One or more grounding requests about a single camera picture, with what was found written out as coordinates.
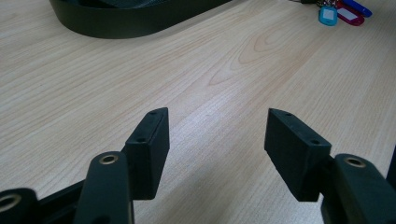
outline table surface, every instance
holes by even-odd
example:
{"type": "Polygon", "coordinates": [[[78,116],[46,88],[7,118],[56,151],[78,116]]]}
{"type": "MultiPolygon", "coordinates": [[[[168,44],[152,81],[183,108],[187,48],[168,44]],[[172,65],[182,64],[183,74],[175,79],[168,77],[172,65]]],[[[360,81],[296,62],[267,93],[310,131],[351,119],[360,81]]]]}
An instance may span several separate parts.
{"type": "Polygon", "coordinates": [[[322,223],[263,149],[268,108],[295,114],[385,175],[396,144],[396,1],[364,0],[362,27],[318,7],[234,0],[154,35],[76,34],[47,0],[0,2],[0,190],[39,198],[121,150],[168,107],[171,148],[136,223],[322,223]]]}

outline blue key tag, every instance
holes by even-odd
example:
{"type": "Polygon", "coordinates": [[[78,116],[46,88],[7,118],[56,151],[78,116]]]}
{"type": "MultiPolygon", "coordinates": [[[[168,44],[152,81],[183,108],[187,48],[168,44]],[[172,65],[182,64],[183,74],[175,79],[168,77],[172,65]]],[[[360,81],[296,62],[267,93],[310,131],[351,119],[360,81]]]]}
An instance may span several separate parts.
{"type": "Polygon", "coordinates": [[[337,9],[334,7],[321,7],[319,21],[328,26],[337,24],[337,9]]]}

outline black curved object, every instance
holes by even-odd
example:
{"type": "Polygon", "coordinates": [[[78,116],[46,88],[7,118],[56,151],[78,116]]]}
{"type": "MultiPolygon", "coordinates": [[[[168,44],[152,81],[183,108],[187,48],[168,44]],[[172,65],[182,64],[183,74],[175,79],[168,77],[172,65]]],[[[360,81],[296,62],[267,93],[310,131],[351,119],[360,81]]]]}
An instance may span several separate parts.
{"type": "Polygon", "coordinates": [[[232,0],[49,0],[70,30],[98,38],[151,35],[232,0]]]}

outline light wood grain surface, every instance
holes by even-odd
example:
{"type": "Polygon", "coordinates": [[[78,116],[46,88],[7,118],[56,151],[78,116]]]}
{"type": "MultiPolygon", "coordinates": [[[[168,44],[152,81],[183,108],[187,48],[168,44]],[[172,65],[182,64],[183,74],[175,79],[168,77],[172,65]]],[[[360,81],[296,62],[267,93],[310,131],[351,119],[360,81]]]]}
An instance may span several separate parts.
{"type": "Polygon", "coordinates": [[[263,149],[269,107],[287,110],[385,175],[396,144],[396,1],[363,0],[362,27],[318,7],[234,0],[155,35],[96,39],[47,0],[0,2],[0,190],[39,198],[85,178],[167,106],[171,148],[136,223],[322,223],[263,149]]]}

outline small hole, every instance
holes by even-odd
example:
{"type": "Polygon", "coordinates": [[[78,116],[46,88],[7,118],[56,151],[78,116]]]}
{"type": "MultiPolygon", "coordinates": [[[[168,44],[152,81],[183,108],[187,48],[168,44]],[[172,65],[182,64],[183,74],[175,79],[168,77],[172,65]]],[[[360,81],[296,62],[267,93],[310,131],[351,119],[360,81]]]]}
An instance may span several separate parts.
{"type": "Polygon", "coordinates": [[[357,158],[348,157],[348,158],[345,158],[344,161],[351,166],[355,166],[355,167],[359,167],[359,168],[364,168],[366,166],[366,164],[363,161],[361,161],[357,158]]]}
{"type": "Polygon", "coordinates": [[[318,141],[318,140],[311,140],[311,143],[313,143],[313,144],[315,144],[315,145],[319,145],[320,144],[320,142],[318,141]]]}
{"type": "Polygon", "coordinates": [[[116,155],[107,155],[102,157],[99,162],[102,163],[103,165],[109,165],[111,163],[114,163],[116,160],[118,160],[119,157],[116,155]]]}
{"type": "Polygon", "coordinates": [[[138,138],[138,139],[136,139],[136,141],[139,143],[144,143],[144,142],[146,142],[146,138],[138,138]]]}
{"type": "Polygon", "coordinates": [[[108,224],[110,223],[110,217],[108,216],[101,216],[97,217],[92,224],[108,224]]]}
{"type": "Polygon", "coordinates": [[[5,212],[21,201],[21,195],[19,194],[8,194],[0,198],[0,213],[5,212]]]}

